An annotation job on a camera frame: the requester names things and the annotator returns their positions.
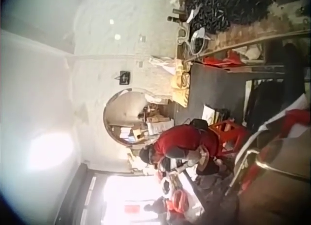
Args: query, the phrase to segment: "red shirt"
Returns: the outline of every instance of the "red shirt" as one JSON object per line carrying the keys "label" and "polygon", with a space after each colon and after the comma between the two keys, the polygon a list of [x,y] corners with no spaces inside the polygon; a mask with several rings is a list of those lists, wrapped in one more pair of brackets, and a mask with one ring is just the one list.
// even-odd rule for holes
{"label": "red shirt", "polygon": [[204,145],[209,154],[214,156],[218,148],[218,138],[211,130],[200,132],[192,125],[183,124],[163,132],[154,143],[154,148],[165,155],[175,147],[195,151],[200,145]]}

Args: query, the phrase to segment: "white paper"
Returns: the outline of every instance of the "white paper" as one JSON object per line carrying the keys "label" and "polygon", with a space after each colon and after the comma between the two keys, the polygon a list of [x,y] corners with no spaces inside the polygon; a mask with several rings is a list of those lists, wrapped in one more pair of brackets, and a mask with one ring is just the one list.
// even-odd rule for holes
{"label": "white paper", "polygon": [[202,119],[206,120],[208,122],[208,125],[213,124],[214,115],[215,115],[215,110],[204,105]]}
{"label": "white paper", "polygon": [[147,123],[149,135],[162,133],[172,127],[174,127],[174,120],[158,122],[158,123]]}

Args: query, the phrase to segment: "chair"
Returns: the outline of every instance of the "chair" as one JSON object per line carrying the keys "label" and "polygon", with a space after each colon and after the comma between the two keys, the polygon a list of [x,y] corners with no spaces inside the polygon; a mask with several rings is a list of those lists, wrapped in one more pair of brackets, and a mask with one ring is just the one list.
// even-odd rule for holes
{"label": "chair", "polygon": [[[209,126],[219,139],[219,149],[217,156],[224,156],[232,153],[237,153],[247,135],[247,130],[232,121],[226,120],[215,123]],[[226,143],[232,143],[232,149],[226,150]]]}

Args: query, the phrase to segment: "red cloth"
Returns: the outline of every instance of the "red cloth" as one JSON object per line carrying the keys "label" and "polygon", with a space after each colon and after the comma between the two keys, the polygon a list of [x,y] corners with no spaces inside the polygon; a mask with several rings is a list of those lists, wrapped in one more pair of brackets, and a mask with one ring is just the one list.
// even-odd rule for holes
{"label": "red cloth", "polygon": [[[287,111],[285,113],[285,117],[283,120],[282,128],[280,134],[277,138],[285,138],[288,136],[290,130],[295,124],[302,124],[305,126],[310,125],[310,111],[294,109]],[[260,156],[262,159],[265,158],[268,152],[268,147],[265,147],[260,152]],[[247,187],[252,183],[252,181],[257,177],[260,171],[260,167],[256,164],[253,164],[248,170],[243,183],[242,190],[246,190]]]}
{"label": "red cloth", "polygon": [[173,147],[195,151],[199,145],[204,145],[213,156],[218,147],[218,138],[211,130],[200,133],[194,126],[183,124],[163,132],[154,143],[154,148],[159,154],[165,155]]}
{"label": "red cloth", "polygon": [[187,193],[184,190],[176,190],[172,195],[172,199],[166,201],[166,206],[169,211],[183,215],[189,209]]}

